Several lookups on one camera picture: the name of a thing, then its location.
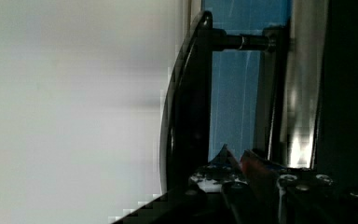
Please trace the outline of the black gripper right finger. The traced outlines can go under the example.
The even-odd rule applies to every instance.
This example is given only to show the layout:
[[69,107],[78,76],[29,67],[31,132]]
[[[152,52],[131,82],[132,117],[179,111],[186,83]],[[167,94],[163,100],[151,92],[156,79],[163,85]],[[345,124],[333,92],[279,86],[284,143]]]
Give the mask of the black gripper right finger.
[[329,175],[282,167],[252,150],[242,154],[241,169],[274,224],[358,224],[358,187],[339,189]]

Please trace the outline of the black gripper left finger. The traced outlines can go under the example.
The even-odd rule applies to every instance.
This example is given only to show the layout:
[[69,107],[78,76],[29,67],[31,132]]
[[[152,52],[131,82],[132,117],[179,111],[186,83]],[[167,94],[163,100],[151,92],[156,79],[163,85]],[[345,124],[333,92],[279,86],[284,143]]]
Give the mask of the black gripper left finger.
[[252,190],[227,146],[207,164],[150,203],[112,224],[244,224]]

